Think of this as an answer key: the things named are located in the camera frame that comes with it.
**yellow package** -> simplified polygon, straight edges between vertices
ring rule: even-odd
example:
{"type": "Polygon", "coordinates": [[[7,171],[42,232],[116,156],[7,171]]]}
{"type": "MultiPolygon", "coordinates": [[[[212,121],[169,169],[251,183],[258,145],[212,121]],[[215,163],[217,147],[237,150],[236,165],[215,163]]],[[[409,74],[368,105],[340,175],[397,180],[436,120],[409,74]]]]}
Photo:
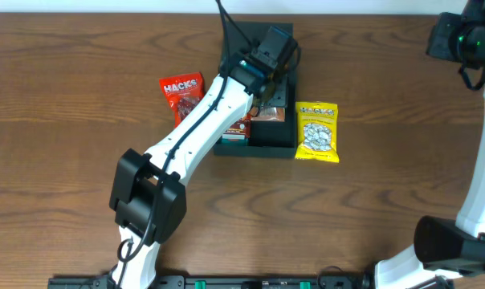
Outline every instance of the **yellow package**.
{"type": "Polygon", "coordinates": [[[337,104],[297,102],[297,159],[339,162],[337,104]]]}

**white wall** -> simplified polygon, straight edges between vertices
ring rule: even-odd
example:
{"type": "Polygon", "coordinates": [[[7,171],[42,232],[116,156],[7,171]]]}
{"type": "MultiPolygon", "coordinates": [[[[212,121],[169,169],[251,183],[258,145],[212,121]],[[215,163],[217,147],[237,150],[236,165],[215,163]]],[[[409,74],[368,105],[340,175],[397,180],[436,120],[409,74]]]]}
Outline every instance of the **white wall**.
{"type": "MultiPolygon", "coordinates": [[[[233,14],[439,14],[467,0],[222,0],[233,14]]],[[[214,0],[0,0],[0,12],[217,13],[214,0]]]]}

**black box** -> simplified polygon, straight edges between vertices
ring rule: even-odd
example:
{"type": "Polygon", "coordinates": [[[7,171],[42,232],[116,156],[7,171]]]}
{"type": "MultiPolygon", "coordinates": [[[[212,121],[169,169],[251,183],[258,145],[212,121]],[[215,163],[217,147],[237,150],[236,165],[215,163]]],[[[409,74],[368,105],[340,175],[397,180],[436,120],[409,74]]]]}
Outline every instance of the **black box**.
{"type": "MultiPolygon", "coordinates": [[[[292,23],[266,23],[266,22],[237,22],[237,25],[250,39],[262,40],[270,26],[277,26],[292,35],[292,23]]],[[[244,48],[244,38],[230,25],[228,27],[230,52],[244,48]]],[[[292,158],[296,154],[298,145],[296,125],[296,71],[289,72],[287,77],[287,107],[285,109],[285,121],[252,121],[248,146],[236,146],[221,144],[214,145],[216,156],[236,157],[280,157],[292,158]]]]}

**wooden table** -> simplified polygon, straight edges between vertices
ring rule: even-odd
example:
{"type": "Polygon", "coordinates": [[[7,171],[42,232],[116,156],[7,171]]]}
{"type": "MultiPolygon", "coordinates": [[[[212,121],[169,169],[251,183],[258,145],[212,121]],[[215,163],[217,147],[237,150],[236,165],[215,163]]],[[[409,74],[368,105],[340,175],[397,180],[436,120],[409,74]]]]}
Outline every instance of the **wooden table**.
{"type": "MultiPolygon", "coordinates": [[[[455,218],[483,99],[425,56],[435,17],[235,18],[294,23],[299,99],[339,104],[341,162],[210,153],[159,273],[360,271],[412,243],[423,215],[455,218]]],[[[221,41],[217,15],[0,14],[0,288],[116,263],[117,160],[173,129],[158,79],[201,71],[209,87],[221,41]]]]}

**red package inside box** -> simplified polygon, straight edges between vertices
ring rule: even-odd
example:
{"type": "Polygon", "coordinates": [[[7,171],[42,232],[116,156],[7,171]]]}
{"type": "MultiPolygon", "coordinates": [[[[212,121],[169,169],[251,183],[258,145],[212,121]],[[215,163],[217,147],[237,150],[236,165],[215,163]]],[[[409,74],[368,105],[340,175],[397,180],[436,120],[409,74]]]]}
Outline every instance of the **red package inside box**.
{"type": "Polygon", "coordinates": [[[175,113],[175,128],[193,111],[205,95],[200,72],[159,79],[162,93],[175,113]]]}

